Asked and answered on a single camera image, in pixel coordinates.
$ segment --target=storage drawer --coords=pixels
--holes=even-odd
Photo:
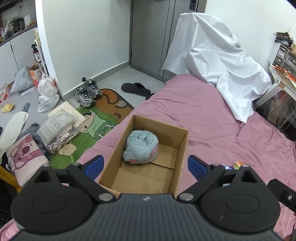
[[[276,57],[274,58],[274,61],[278,62],[280,65],[283,65],[284,63],[284,60],[278,55],[276,55]]]
[[[286,69],[287,71],[289,71],[291,74],[292,74],[292,76],[294,77],[294,78],[296,78],[296,71],[288,64],[288,63],[284,63],[283,64],[283,66],[282,66],[282,68],[284,68],[284,69]]]
[[[282,51],[284,54],[287,54],[289,52],[289,50],[282,44],[279,47],[279,50]]]
[[[286,53],[283,52],[281,49],[279,49],[277,55],[280,56],[282,59],[285,59],[285,57],[286,57]]]
[[[278,66],[278,67],[281,67],[281,66],[282,66],[282,64],[279,64],[279,63],[276,62],[276,61],[274,61],[274,62],[272,63],[272,65],[274,65],[274,66]]]
[[[293,67],[293,69],[296,69],[296,57],[289,52],[286,61]]]

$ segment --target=blue fluffy toy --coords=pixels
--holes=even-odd
[[[123,159],[132,164],[149,163],[155,160],[158,139],[150,131],[133,131],[127,138]]]

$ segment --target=door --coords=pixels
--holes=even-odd
[[[159,76],[170,1],[133,3],[131,66]]]
[[[10,41],[19,69],[22,69],[24,66],[33,66],[36,62],[33,49],[31,48],[31,45],[34,44],[34,39],[34,29],[32,28]]]
[[[195,0],[176,0],[175,11],[174,11],[173,20],[172,20],[172,28],[171,28],[171,31],[170,31],[169,44],[168,44],[168,48],[167,48],[166,52],[163,53],[163,58],[162,58],[162,61],[161,61],[161,69],[163,67],[166,56],[168,54],[168,50],[170,49],[170,46],[171,46],[172,41],[174,39],[175,30],[176,30],[176,27],[177,27],[177,23],[178,23],[178,19],[180,17],[180,14],[185,13],[185,12],[196,12],[199,0],[196,0],[196,2],[194,2],[194,1]],[[189,8],[192,8],[192,4],[194,5],[194,3],[195,3],[194,10],[189,9]],[[170,72],[168,70],[164,70],[163,71],[163,76],[161,76],[161,77],[163,77],[166,80],[170,80],[174,76],[175,76],[174,73],[172,73],[172,72]]]
[[[15,80],[15,74],[18,73],[10,42],[0,46],[0,56],[0,85],[3,82],[10,84]]]

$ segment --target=blue gripper pad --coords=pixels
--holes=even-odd
[[[81,170],[83,173],[91,178],[92,180],[95,180],[98,175],[103,171],[104,169],[104,157],[102,155],[97,155],[87,163],[82,165]]]
[[[201,159],[195,155],[190,155],[188,157],[188,170],[195,177],[196,180],[203,178],[211,170],[211,166],[203,162]]]

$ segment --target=door handle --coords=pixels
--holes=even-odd
[[[196,7],[196,2],[198,0],[190,0],[190,5],[189,5],[189,9],[195,11],[195,7]]]

